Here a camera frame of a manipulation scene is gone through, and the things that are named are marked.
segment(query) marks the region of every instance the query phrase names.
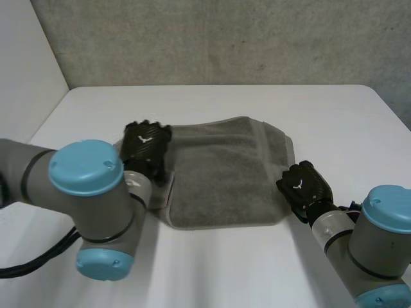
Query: concrete wall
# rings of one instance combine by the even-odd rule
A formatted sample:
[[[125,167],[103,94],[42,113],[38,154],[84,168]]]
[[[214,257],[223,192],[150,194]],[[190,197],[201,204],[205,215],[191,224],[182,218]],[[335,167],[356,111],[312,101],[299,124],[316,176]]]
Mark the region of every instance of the concrete wall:
[[[71,88],[364,84],[411,127],[409,0],[31,0]]]

